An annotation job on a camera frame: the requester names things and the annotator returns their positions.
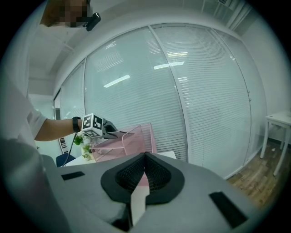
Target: blue chair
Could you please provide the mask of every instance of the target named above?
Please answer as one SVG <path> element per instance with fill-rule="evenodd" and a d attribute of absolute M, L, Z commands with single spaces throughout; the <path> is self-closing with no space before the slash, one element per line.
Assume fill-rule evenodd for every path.
<path fill-rule="evenodd" d="M 65 160 L 67 159 L 67 156 L 68 156 L 68 153 L 65 153 L 65 154 L 59 155 L 57 158 L 55 158 L 56 166 L 57 167 L 63 166 L 65 163 Z M 67 163 L 71 162 L 74 159 L 75 159 L 75 157 L 70 155 Z"/>

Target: wooden floor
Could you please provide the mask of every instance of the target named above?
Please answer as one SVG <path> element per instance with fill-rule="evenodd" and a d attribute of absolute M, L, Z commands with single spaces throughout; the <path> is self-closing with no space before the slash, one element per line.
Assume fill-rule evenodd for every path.
<path fill-rule="evenodd" d="M 259 151 L 246 167 L 228 181 L 247 195 L 258 207 L 272 203 L 284 186 L 290 171 L 291 149 L 287 149 L 280 171 L 276 177 L 273 175 L 281 152 L 280 145 L 268 142 L 263 159 L 260 159 L 261 151 Z"/>

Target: black rubber pad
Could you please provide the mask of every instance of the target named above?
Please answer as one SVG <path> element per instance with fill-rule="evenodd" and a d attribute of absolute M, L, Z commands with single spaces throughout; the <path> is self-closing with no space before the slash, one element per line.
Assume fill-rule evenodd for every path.
<path fill-rule="evenodd" d="M 70 180 L 70 179 L 74 179 L 74 178 L 81 177 L 84 175 L 85 174 L 83 172 L 73 172 L 73 173 L 62 175 L 62 178 L 63 180 Z"/>
<path fill-rule="evenodd" d="M 108 169 L 101 177 L 101 186 L 113 201 L 130 204 L 131 194 L 144 172 L 150 188 L 146 205 L 168 203 L 184 187 L 182 172 L 149 152 Z"/>
<path fill-rule="evenodd" d="M 247 217 L 223 192 L 214 192 L 209 194 L 209 196 L 232 228 L 241 225 L 247 220 Z"/>

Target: ceiling light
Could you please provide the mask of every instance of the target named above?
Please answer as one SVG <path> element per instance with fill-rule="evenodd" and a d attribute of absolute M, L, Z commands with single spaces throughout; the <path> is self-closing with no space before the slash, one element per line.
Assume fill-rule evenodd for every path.
<path fill-rule="evenodd" d="M 169 57 L 172 57 L 172 56 L 187 56 L 188 55 L 188 52 L 181 52 L 181 53 L 168 53 L 168 56 Z"/>
<path fill-rule="evenodd" d="M 111 48 L 111 47 L 113 47 L 113 46 L 115 46 L 115 45 L 116 45 L 116 41 L 114 41 L 114 42 L 112 42 L 111 44 L 109 44 L 108 46 L 106 46 L 105 49 L 109 49 L 109 48 Z"/>
<path fill-rule="evenodd" d="M 114 84 L 116 84 L 116 83 L 118 83 L 118 82 L 121 82 L 121 81 L 123 81 L 123 80 L 125 80 L 125 79 L 128 79 L 128 78 L 130 78 L 130 76 L 129 76 L 129 75 L 125 75 L 125 76 L 123 76 L 123 77 L 121 77 L 121 78 L 118 78 L 118 79 L 116 79 L 116 80 L 114 80 L 114 81 L 112 81 L 112 82 L 106 84 L 104 87 L 108 88 L 108 87 L 110 87 L 110 86 L 112 86 L 112 85 L 114 85 Z"/>
<path fill-rule="evenodd" d="M 154 69 L 157 70 L 157 69 L 165 68 L 165 67 L 169 67 L 169 66 L 181 66 L 183 64 L 184 64 L 184 61 L 169 62 L 169 63 L 166 63 L 166 64 L 154 66 Z"/>

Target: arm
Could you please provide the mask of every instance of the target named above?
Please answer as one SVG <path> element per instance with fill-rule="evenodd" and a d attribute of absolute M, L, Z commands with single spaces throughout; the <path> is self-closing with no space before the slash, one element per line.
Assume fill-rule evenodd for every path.
<path fill-rule="evenodd" d="M 78 120 L 81 130 L 82 120 Z M 52 141 L 75 133 L 73 130 L 73 120 L 50 120 L 46 119 L 35 137 L 36 141 Z"/>

